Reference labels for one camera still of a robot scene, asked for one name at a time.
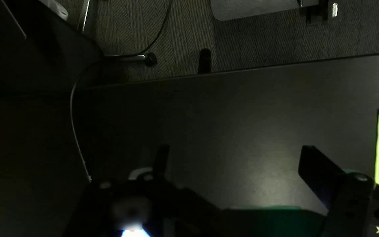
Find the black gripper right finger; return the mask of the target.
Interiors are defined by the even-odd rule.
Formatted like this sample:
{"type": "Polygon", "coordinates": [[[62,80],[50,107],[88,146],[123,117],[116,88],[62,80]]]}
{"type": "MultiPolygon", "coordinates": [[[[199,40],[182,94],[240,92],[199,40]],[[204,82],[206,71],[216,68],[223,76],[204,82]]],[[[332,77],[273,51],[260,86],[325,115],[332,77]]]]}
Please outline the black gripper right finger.
{"type": "Polygon", "coordinates": [[[373,180],[346,172],[316,146],[303,146],[299,176],[328,209],[320,237],[362,237],[373,180]]]}

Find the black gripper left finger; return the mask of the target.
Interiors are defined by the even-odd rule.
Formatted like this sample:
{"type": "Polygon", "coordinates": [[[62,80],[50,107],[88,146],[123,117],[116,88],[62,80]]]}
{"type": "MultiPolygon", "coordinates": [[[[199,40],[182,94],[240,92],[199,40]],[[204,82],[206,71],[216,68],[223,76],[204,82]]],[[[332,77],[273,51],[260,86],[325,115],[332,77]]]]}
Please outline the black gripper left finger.
{"type": "Polygon", "coordinates": [[[135,190],[156,206],[156,217],[175,217],[195,227],[200,237],[220,237],[220,209],[190,188],[179,188],[166,179],[171,146],[157,147],[149,179],[132,181],[135,190]]]}

